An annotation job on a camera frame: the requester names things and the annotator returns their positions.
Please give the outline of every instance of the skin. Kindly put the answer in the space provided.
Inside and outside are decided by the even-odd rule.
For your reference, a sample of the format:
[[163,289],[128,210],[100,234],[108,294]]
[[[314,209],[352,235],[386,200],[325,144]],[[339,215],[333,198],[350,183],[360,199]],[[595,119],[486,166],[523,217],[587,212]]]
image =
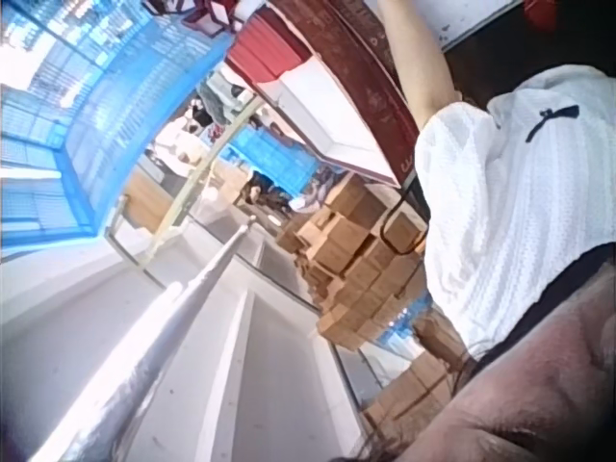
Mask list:
[[[578,450],[616,419],[615,287],[605,265],[472,380],[398,460],[588,460]],[[615,450],[600,460],[615,460]]]

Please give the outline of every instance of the metal railing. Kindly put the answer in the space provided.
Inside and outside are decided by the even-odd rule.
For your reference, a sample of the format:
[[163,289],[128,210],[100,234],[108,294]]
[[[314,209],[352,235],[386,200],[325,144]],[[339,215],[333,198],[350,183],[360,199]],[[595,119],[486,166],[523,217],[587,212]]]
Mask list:
[[96,372],[32,462],[126,458],[168,365],[254,218],[182,291],[171,284]]

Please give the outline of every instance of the metal pole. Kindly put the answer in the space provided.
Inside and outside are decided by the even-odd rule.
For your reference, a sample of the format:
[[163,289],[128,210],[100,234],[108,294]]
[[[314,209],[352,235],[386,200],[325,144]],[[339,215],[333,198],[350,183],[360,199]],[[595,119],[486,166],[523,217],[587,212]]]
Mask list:
[[122,461],[158,385],[255,218],[181,292],[171,284],[124,336],[31,462]]
[[152,243],[150,244],[149,248],[145,251],[145,255],[143,256],[143,259],[141,260],[142,268],[145,268],[147,264],[150,262],[150,260],[154,257],[156,250],[158,249],[158,247],[161,245],[163,241],[163,237],[165,236],[165,233],[167,232],[169,227],[175,222],[175,220],[178,218],[178,216],[180,215],[180,212],[182,211],[182,208],[184,207],[184,204],[191,196],[191,193],[193,192],[193,190],[197,187],[199,180],[201,179],[205,171],[211,166],[212,162],[216,159],[219,152],[228,142],[230,142],[233,139],[233,137],[235,137],[235,135],[242,129],[244,124],[248,121],[248,119],[252,115],[254,115],[257,112],[257,110],[261,108],[261,106],[263,105],[264,105],[263,99],[259,95],[255,94],[252,97],[252,99],[248,101],[248,104],[244,106],[244,108],[238,114],[235,120],[231,122],[231,125],[225,128],[224,132],[222,132],[222,135],[220,135],[220,138],[218,138],[214,142],[214,145],[212,146],[212,149],[210,150],[210,153],[207,156],[207,158],[202,159],[201,162],[199,162],[199,164],[196,166],[194,171],[191,173],[191,176],[188,178],[188,180],[186,181],[186,183],[184,184],[180,192],[177,194],[177,196],[173,200],[173,203],[171,204],[171,207],[167,211],[167,214],[163,217],[161,224],[159,225],[158,229],[154,233],[154,236],[152,237]]

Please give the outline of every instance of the red canopy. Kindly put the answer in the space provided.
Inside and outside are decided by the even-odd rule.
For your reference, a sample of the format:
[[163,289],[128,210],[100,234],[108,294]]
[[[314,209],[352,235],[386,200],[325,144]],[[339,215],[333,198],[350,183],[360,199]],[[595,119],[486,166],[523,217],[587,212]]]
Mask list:
[[312,56],[272,10],[261,8],[243,26],[226,62],[249,84],[272,82]]

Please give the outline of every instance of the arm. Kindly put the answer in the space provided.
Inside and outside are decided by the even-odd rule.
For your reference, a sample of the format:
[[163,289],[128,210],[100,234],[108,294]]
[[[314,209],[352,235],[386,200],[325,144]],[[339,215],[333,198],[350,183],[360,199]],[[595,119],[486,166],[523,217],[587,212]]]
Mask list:
[[411,115],[420,130],[458,101],[445,56],[413,0],[379,0],[387,39]]

